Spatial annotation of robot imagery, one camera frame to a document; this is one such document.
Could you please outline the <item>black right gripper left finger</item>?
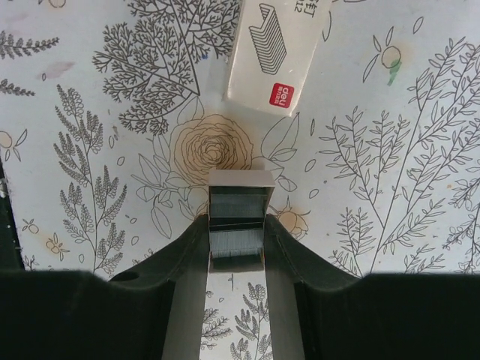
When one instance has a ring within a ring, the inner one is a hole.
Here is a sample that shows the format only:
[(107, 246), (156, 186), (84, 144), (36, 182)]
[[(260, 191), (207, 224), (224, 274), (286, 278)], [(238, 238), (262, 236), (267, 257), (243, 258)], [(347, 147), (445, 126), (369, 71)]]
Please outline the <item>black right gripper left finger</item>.
[(208, 220), (104, 280), (87, 271), (1, 272), (3, 359), (197, 359)]

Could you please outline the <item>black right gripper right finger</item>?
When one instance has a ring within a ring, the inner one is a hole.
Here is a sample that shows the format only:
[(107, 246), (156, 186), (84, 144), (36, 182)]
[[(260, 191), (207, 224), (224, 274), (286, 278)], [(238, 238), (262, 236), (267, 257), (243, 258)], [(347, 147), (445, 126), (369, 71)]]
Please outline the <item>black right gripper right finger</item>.
[(265, 276), (276, 359), (477, 359), (479, 277), (357, 278), (265, 220)]

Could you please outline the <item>small staple box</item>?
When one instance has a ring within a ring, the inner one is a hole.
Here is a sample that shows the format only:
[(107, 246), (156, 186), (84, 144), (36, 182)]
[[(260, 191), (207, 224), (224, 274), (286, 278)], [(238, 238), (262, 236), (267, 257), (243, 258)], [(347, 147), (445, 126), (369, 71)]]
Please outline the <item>small staple box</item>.
[(225, 99), (251, 110), (291, 116), (331, 6), (326, 0), (242, 1)]

